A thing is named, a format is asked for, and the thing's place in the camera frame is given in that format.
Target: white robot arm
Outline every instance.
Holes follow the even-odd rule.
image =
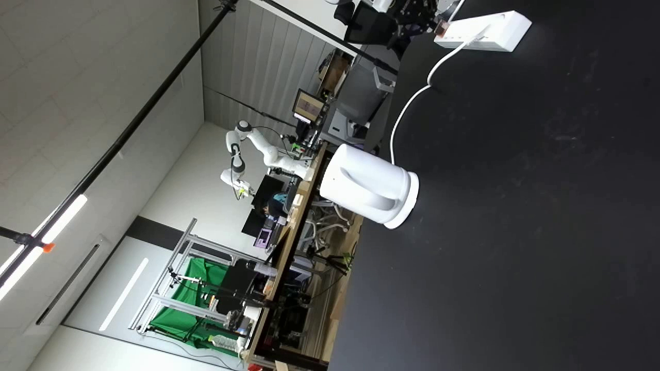
[[[247,121],[241,120],[233,131],[225,136],[227,150],[232,154],[232,167],[226,169],[220,174],[220,179],[238,190],[238,197],[244,198],[254,196],[255,192],[250,184],[241,180],[245,173],[246,164],[241,157],[240,142],[249,139],[252,144],[263,153],[263,163],[269,167],[282,168],[287,172],[296,174],[303,179],[307,179],[309,174],[309,164],[304,160],[294,160],[289,156],[280,155],[276,146],[268,143],[266,138]]]

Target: overhead light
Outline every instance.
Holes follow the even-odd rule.
[[[69,208],[62,214],[62,216],[53,224],[53,226],[46,232],[46,235],[42,239],[42,242],[45,244],[49,244],[55,240],[57,235],[59,235],[60,232],[71,222],[71,219],[75,217],[75,215],[82,209],[84,204],[87,202],[87,197],[85,195],[80,195],[78,196],[69,206]],[[48,215],[48,218],[44,219],[41,224],[37,227],[37,229],[32,232],[32,235],[34,236],[46,223],[46,221],[53,215],[55,211],[50,213]],[[7,267],[11,264],[14,259],[23,251],[25,246],[20,245],[16,251],[14,251],[13,254],[2,264],[0,267],[0,273],[4,272]],[[28,271],[28,269],[34,264],[35,261],[41,256],[43,253],[43,249],[40,247],[35,247],[32,249],[28,257],[25,258],[25,260],[16,268],[16,270],[9,276],[5,284],[0,287],[0,300],[2,300],[5,295],[14,287],[14,285],[18,282],[18,280],[23,277],[25,272]]]
[[[126,287],[124,287],[124,290],[121,292],[121,295],[119,298],[117,298],[117,301],[115,302],[115,305],[112,306],[112,309],[110,310],[110,313],[106,316],[106,319],[101,323],[101,327],[98,328],[99,331],[105,331],[108,328],[108,325],[112,321],[112,319],[115,317],[115,314],[117,314],[117,311],[119,310],[119,307],[123,304],[123,301],[126,300],[126,296],[128,296],[128,293],[131,292],[131,289],[133,288],[133,285],[135,285],[135,282],[137,279],[140,277],[142,274],[142,271],[145,270],[145,267],[147,266],[147,263],[149,262],[149,259],[144,258],[142,259],[142,263],[137,267],[135,270],[135,273],[131,277],[131,279],[128,281],[126,284]]]

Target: black tabletop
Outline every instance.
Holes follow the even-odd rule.
[[[362,227],[330,370],[660,370],[655,4],[466,0],[457,19],[533,24],[409,107],[395,155],[419,198]],[[410,45],[387,138],[447,52]]]

